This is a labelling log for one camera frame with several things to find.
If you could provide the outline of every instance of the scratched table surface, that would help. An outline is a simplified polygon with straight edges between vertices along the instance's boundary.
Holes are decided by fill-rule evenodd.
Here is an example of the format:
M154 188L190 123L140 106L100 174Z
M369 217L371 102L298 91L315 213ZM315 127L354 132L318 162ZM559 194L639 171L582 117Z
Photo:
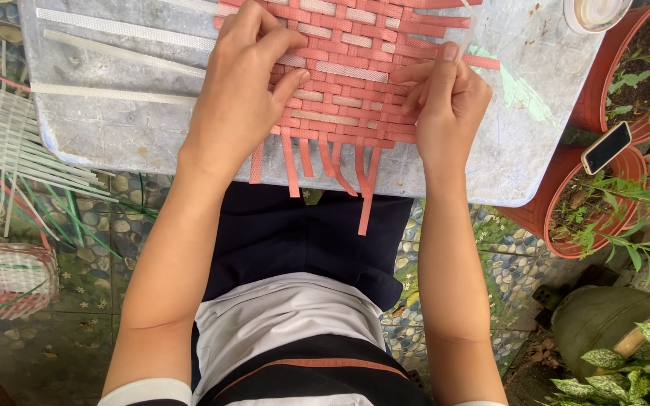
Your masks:
M207 68L209 51L122 37L41 20L37 7L83 14L216 38L213 17L158 0L25 0L22 25L32 83L197 96L202 80L43 37L45 28L67 32L150 56ZM535 194L576 97L600 46L602 35L579 35L563 17L563 0L484 0L474 6L479 21L467 53L501 60L501 70L479 69L493 98L466 166L469 201L517 207ZM417 10L467 17L464 7ZM460 42L466 30L448 29ZM177 151L187 134L191 107L99 97L35 95L42 139L61 160L113 171L174 174ZM310 142L311 156L319 156ZM297 167L299 150L293 148ZM357 188L354 147L343 145L342 172ZM341 190L312 159L313 178L299 172L302 187ZM249 179L249 158L235 180ZM264 147L263 183L287 184L280 138ZM413 144L383 149L376 194L425 196L422 162Z

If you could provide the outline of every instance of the woven basket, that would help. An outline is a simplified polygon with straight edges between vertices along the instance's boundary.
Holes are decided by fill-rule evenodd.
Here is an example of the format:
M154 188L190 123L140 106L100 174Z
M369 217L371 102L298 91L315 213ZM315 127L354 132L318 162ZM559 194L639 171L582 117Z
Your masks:
M54 250L0 238L0 318L28 316L58 294Z

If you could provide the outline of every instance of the soil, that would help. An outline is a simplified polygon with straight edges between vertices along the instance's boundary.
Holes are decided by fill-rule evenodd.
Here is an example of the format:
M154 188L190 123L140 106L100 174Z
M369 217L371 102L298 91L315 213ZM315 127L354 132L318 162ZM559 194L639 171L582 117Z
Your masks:
M643 56L650 54L650 17L646 19L644 25L638 29L628 43L626 51L621 56L622 62L619 69L625 70L626 74L641 74L650 70L650 63L640 59L623 62L623 60L628 59L631 54L639 49ZM650 85L640 84L636 89L624 85L621 87L620 94L618 92L611 94L609 98L611 99L611 106L607 108L608 110L613 110L619 106L634 107L633 110L626 114L615 115L608 119L607 124L610 128L621 121L635 121L639 119L640 115L648 113L647 111L639 110L638 106L650 107Z
M609 176L612 171L610 165L604 171L606 172L606 176ZM596 190L589 196L585 190L580 188L580 180L591 180L594 178L594 175L589 175L581 169L565 185L565 188L563 188L555 203L555 207L551 212L550 221L548 222L548 236L551 241L566 241L571 238L574 230L583 229L583 226L591 223L589 220L592 217L598 217L602 213L613 210L611 204L603 199L604 195L602 192ZM566 202L566 210L558 211L557 209L562 208L564 201ZM568 217L580 208L585 208L585 211L582 213L582 223L569 222Z

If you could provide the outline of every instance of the tiled floor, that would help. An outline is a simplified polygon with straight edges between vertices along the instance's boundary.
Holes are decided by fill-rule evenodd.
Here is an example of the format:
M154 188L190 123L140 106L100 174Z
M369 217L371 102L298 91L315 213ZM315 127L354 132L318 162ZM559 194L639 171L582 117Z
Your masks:
M169 176L118 174L112 193L131 206L158 209L171 185ZM61 203L38 195L48 221L74 235ZM60 294L47 311L26 319L0 321L0 379L20 404L94 404L103 384L116 337L127 283L153 220L148 214L101 201L80 198L79 218L89 233L84 248L57 244ZM403 283L395 309L381 323L393 356L417 369L429 382L428 359L418 295L418 249L425 201L415 200L394 264ZM501 373L535 328L538 311L531 292L549 281L568 279L577 262L552 259L543 241L502 217L493 208L471 209L484 279L491 300L493 354ZM13 214L13 240L37 241L38 230ZM95 241L109 244L110 253Z

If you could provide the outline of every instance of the left hand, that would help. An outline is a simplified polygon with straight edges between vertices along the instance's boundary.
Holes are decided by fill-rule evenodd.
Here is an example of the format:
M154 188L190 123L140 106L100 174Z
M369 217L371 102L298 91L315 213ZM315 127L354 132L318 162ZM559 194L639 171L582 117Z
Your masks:
M197 168L229 184L280 118L287 99L310 79L307 70L295 69L267 90L275 61L288 49L305 46L305 37L253 0L228 16L210 54L178 167Z

